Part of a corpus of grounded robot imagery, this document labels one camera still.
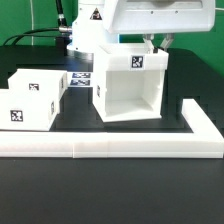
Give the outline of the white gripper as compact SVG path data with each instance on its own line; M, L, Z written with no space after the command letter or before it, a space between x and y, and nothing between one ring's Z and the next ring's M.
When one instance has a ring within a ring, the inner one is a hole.
M166 34L160 48L167 50L173 33L210 31L215 22L215 0L105 0L103 25L110 33L144 34L153 54L153 34Z

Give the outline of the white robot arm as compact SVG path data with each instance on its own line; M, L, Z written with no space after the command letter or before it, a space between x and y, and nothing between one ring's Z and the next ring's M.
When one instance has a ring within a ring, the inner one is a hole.
M117 43L121 35L141 35L149 42L157 34L167 49L176 33L211 30L215 6L216 0L78 0L67 49L91 60L96 46Z

